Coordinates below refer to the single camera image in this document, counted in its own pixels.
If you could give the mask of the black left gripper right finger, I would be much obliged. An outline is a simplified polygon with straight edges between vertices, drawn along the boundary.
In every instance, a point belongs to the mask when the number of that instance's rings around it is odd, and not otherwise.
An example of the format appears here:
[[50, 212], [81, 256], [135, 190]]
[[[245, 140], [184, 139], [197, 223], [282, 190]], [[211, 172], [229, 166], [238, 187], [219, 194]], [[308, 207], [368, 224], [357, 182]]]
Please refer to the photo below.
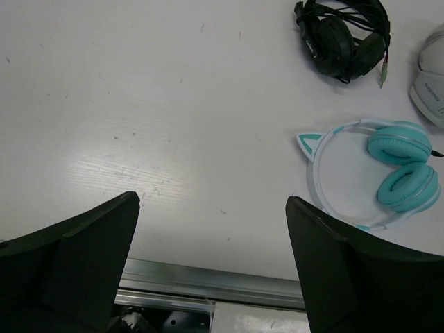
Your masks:
[[291, 196], [287, 226], [312, 332], [442, 332], [443, 258]]

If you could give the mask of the teal cat-ear headphones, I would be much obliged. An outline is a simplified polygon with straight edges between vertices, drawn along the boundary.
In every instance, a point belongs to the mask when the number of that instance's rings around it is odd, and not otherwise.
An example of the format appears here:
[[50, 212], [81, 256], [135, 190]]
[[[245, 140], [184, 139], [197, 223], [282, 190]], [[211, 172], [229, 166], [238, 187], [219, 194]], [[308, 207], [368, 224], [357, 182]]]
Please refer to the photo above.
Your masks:
[[308, 159], [307, 184], [315, 206], [333, 218], [343, 217], [328, 202], [321, 185], [321, 157], [327, 143], [344, 130], [369, 130], [367, 150], [376, 160], [396, 166], [379, 186], [376, 199], [380, 206], [392, 212], [387, 219], [369, 225], [353, 226], [366, 231], [385, 230], [390, 225], [407, 220], [428, 210], [440, 197], [437, 171], [427, 164], [435, 151], [426, 130], [409, 121], [359, 119], [333, 128], [326, 133], [300, 133], [296, 142]]

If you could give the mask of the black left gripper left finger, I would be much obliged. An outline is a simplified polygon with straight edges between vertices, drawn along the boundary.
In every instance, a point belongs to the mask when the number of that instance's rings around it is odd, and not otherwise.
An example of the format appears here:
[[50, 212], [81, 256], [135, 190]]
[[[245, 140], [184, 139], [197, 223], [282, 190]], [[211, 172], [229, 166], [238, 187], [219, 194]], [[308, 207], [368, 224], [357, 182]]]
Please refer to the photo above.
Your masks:
[[127, 191], [1, 242], [2, 332], [104, 332], [139, 215]]

